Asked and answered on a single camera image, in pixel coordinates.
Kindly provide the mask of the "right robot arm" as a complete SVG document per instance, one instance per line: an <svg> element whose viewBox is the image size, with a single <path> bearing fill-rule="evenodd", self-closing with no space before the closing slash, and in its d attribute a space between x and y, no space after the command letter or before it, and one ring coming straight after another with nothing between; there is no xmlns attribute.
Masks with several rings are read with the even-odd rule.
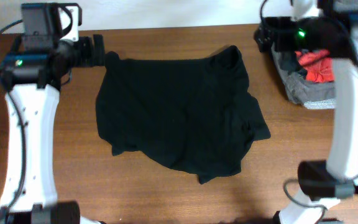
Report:
<svg viewBox="0 0 358 224"><path fill-rule="evenodd" d="M286 180L299 189L273 223L324 223L326 212L358 195L358 1L292 1L290 17L261 17L261 52L325 50L333 63L336 105L326 160L303 161Z"/></svg>

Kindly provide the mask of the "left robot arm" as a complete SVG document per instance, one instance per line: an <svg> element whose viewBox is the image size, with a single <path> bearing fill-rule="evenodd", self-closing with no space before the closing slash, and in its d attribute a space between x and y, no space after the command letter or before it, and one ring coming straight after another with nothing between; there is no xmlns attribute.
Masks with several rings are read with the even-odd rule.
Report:
<svg viewBox="0 0 358 224"><path fill-rule="evenodd" d="M103 65L103 37L79 35L82 9L76 3L23 3L21 14L24 32L0 64L9 117L0 223L88 224L77 202L58 201L53 125L72 70Z"/></svg>

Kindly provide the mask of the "black polo shirt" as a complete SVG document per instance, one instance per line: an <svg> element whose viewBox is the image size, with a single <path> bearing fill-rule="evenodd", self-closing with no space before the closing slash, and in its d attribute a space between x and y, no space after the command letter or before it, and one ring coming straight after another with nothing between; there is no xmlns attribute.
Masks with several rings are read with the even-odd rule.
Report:
<svg viewBox="0 0 358 224"><path fill-rule="evenodd" d="M206 58L105 56L96 122L112 154L140 151L201 184L241 171L253 142L271 133L234 45Z"/></svg>

